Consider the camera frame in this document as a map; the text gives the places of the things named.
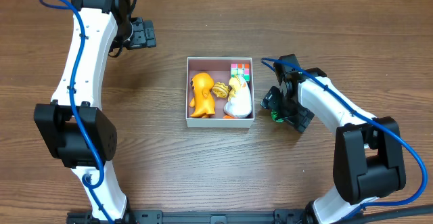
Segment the green lattice wheel toy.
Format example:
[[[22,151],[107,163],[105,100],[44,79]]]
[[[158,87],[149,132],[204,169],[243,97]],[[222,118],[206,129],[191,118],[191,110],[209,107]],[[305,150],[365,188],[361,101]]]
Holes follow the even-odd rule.
[[[279,115],[279,113],[275,110],[271,111],[271,118],[275,121],[275,122],[285,122],[285,120]]]

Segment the white plush duck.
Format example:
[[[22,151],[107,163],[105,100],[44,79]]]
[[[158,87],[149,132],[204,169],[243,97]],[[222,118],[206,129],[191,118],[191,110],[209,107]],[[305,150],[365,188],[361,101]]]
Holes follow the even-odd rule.
[[[229,98],[225,104],[224,119],[247,118],[252,112],[252,96],[248,83],[242,76],[234,76],[229,79]]]

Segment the multicoloured puzzle cube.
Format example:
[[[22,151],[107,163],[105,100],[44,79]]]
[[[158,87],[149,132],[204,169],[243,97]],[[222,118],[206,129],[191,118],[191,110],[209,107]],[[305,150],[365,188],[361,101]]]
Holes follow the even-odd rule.
[[[250,65],[249,64],[231,64],[230,67],[231,77],[243,77],[244,80],[250,82]]]

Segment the gold lattice wheel toy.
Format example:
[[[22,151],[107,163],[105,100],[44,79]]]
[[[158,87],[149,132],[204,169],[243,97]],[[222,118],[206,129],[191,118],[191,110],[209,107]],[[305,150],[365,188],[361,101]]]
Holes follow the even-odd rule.
[[[217,82],[212,87],[212,92],[219,98],[227,99],[229,96],[230,88],[225,83]]]

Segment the white box pink interior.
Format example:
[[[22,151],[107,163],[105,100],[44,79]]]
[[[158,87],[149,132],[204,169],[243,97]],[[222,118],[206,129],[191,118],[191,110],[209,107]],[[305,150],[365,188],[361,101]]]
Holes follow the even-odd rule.
[[[190,80],[194,75],[207,72],[214,82],[222,82],[228,85],[231,77],[232,64],[247,64],[249,69],[250,81],[248,86],[251,93],[252,112],[241,119],[223,118],[224,105],[227,99],[218,98],[213,93],[216,102],[216,114],[210,118],[192,118],[193,108],[189,107],[189,103],[193,98],[193,91],[190,85]],[[254,73],[252,58],[224,58],[224,57],[188,57],[186,68],[186,92],[185,92],[185,119],[189,128],[247,128],[249,129],[255,119],[254,105]]]

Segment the orange dinosaur toy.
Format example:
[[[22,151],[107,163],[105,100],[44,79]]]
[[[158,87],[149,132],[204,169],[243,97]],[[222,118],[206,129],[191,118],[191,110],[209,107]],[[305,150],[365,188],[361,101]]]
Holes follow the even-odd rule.
[[[192,118],[209,118],[215,114],[215,101],[211,94],[214,87],[212,77],[201,72],[192,77],[190,85],[193,91],[193,98],[189,103],[189,107],[194,108],[190,115]]]

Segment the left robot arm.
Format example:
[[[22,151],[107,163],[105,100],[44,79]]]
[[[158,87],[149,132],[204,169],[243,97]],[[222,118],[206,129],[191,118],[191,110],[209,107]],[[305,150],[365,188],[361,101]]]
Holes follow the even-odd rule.
[[[91,210],[70,212],[68,223],[137,223],[122,192],[113,158],[114,124],[103,113],[101,88],[108,58],[125,49],[156,46],[151,21],[133,16],[137,0],[56,0],[73,13],[64,72],[49,103],[37,104],[34,121],[50,152],[82,183]]]

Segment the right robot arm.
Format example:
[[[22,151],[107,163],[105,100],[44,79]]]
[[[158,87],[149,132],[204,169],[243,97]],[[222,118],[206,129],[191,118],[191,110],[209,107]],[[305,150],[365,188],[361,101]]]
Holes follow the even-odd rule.
[[[294,54],[264,58],[278,85],[261,106],[275,120],[305,132],[317,117],[335,137],[333,187],[309,202],[300,223],[335,223],[406,185],[403,147],[397,122],[378,118],[339,92],[319,68],[303,70]]]

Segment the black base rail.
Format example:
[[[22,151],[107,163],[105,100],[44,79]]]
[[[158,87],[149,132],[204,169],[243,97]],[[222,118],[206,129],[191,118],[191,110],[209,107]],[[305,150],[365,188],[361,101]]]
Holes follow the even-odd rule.
[[[312,214],[303,210],[241,211],[241,212],[163,212],[135,210],[115,224],[297,224],[315,223]]]

